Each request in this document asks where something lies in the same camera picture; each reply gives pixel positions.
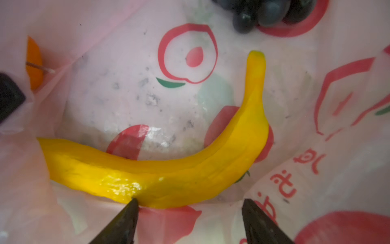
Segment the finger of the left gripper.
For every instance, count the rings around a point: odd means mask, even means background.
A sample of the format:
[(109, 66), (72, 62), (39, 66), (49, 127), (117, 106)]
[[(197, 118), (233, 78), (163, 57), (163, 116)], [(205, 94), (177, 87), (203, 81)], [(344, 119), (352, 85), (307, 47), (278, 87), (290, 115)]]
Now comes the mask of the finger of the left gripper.
[(4, 122), (26, 100), (17, 84), (5, 73), (1, 73), (1, 114), (0, 122)]

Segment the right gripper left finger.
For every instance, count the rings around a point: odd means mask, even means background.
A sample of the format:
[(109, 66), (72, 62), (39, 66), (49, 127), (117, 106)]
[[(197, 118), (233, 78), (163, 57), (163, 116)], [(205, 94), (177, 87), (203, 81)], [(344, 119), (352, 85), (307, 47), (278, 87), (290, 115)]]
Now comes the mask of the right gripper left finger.
[(134, 198), (90, 244), (133, 244), (138, 217), (138, 200)]

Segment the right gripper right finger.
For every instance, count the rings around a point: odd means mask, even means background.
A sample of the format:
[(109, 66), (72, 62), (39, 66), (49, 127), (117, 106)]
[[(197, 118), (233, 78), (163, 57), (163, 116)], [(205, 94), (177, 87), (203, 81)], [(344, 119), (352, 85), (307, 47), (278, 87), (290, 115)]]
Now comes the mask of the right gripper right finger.
[(242, 216), (248, 244), (294, 244), (253, 200), (244, 200)]

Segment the yellow banana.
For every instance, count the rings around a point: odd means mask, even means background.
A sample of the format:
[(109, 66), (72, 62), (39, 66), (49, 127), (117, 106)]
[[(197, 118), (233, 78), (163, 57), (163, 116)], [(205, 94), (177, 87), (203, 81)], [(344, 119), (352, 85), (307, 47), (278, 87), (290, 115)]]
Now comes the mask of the yellow banana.
[(127, 204), (176, 208), (212, 199), (234, 184), (266, 146), (266, 57), (247, 57), (242, 105), (202, 151), (181, 159), (134, 161), (57, 138), (39, 138), (50, 178), (73, 190)]

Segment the pink plastic bag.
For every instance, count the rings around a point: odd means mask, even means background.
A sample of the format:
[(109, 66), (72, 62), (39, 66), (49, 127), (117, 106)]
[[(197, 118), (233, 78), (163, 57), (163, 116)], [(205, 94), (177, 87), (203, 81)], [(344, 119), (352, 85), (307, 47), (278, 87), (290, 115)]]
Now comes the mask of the pink plastic bag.
[[(265, 151), (208, 201), (140, 208), (134, 242), (246, 244), (251, 199), (297, 244), (389, 243), (389, 1), (317, 1), (243, 35), (232, 17), (213, 1), (1, 1), (1, 72), (26, 97), (1, 123), (1, 243), (87, 244), (124, 209), (53, 182), (38, 137), (195, 154), (241, 105), (251, 50), (267, 60)], [(43, 71), (35, 90), (27, 65)]]

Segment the orange fruit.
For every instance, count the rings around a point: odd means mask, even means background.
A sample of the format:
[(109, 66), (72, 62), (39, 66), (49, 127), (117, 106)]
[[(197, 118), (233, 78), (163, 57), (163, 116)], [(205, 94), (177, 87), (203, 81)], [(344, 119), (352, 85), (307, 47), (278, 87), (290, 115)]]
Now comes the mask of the orange fruit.
[[(31, 37), (28, 37), (27, 41), (26, 61), (37, 66), (43, 64), (39, 46)], [(43, 83), (43, 71), (29, 65), (26, 66), (26, 71), (30, 78), (30, 88), (37, 89)]]

